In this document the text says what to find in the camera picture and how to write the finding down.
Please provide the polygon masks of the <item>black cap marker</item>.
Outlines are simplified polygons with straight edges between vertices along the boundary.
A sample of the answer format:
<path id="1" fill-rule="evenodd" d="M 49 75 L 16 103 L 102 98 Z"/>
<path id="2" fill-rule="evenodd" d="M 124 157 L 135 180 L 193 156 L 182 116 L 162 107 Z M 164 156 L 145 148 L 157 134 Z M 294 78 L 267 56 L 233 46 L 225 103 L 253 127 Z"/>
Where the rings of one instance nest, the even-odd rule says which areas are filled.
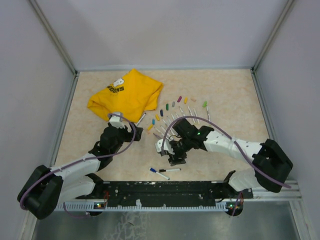
<path id="1" fill-rule="evenodd" d="M 177 171 L 181 171 L 181 168 L 160 169 L 160 170 L 159 170 L 160 173 L 165 173 L 165 172 L 177 172 Z"/>

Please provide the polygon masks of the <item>blue cap whiteboard marker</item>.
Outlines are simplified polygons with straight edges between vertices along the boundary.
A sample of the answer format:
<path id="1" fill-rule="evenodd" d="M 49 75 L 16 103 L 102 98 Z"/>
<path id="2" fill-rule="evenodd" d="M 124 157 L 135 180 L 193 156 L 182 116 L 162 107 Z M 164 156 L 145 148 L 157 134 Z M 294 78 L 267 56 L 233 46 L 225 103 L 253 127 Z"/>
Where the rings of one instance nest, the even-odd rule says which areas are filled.
<path id="1" fill-rule="evenodd" d="M 164 174 L 162 174 L 161 172 L 155 170 L 154 168 L 150 167 L 149 170 L 152 172 L 152 173 L 155 173 L 159 176 L 161 176 L 162 178 L 166 179 L 166 180 L 170 180 L 169 177 L 165 176 Z"/>

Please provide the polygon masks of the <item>yellow cap rainbow marker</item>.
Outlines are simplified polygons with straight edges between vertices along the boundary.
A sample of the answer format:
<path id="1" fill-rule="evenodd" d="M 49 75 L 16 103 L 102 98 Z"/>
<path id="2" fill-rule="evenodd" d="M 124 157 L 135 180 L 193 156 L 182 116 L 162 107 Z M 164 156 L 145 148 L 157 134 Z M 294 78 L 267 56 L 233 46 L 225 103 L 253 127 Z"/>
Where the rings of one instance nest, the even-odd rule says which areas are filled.
<path id="1" fill-rule="evenodd" d="M 189 107 L 189 105 L 187 105 L 187 108 L 188 108 L 190 116 L 194 117 L 194 114 L 193 114 L 191 108 Z M 194 124 L 196 124 L 196 119 L 195 118 L 192 118 L 192 121 L 193 121 Z"/>

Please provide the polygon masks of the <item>lime green cap marker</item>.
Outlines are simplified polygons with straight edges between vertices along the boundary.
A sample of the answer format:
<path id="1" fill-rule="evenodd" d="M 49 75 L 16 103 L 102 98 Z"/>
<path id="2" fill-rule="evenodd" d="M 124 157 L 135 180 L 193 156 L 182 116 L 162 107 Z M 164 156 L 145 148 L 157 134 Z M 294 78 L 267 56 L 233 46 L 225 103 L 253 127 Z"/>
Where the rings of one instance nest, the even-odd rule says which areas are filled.
<path id="1" fill-rule="evenodd" d="M 207 120 L 210 122 L 211 121 L 210 109 L 208 106 L 206 106 L 205 108 L 206 108 Z"/>

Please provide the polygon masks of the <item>lime green pen cap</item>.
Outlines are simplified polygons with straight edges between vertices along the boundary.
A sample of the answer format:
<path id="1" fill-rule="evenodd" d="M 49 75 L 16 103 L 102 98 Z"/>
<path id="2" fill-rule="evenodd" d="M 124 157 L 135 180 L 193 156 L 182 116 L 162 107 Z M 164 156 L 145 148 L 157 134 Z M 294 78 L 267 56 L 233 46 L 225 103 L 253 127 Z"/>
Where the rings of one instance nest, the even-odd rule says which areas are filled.
<path id="1" fill-rule="evenodd" d="M 205 108 L 207 105 L 208 105 L 208 102 L 204 101 L 202 107 Z"/>

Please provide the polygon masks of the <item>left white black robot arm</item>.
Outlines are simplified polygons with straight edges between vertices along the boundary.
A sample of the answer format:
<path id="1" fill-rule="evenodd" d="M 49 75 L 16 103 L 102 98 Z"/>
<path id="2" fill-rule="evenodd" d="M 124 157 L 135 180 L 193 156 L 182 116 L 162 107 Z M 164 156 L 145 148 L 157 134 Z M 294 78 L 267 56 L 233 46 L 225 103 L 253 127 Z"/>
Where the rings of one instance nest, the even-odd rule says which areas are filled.
<path id="1" fill-rule="evenodd" d="M 141 139 L 143 128 L 131 124 L 116 128 L 109 124 L 100 139 L 83 157 L 56 167 L 39 165 L 34 169 L 17 196 L 20 208 L 37 219 L 47 218 L 55 208 L 79 197 L 99 198 L 103 180 L 96 175 L 107 167 L 113 157 L 121 154 L 124 143 L 131 145 Z"/>

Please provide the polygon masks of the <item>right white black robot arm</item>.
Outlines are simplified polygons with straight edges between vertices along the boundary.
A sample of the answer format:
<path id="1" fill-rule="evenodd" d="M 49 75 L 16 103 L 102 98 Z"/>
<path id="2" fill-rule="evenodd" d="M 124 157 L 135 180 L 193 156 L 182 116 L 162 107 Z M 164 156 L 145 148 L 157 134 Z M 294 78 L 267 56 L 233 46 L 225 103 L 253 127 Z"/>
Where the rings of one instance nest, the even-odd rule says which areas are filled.
<path id="1" fill-rule="evenodd" d="M 177 118 L 168 128 L 174 129 L 179 139 L 170 140 L 164 136 L 155 147 L 162 156 L 169 157 L 168 161 L 173 166 L 185 164 L 187 152 L 192 149 L 225 154 L 250 166 L 245 170 L 236 170 L 226 178 L 223 192 L 229 198 L 257 187 L 273 193 L 280 192 L 282 188 L 291 188 L 286 180 L 293 163 L 273 139 L 268 138 L 265 142 L 238 139 L 212 122 L 197 128 L 189 123 L 187 117 Z"/>

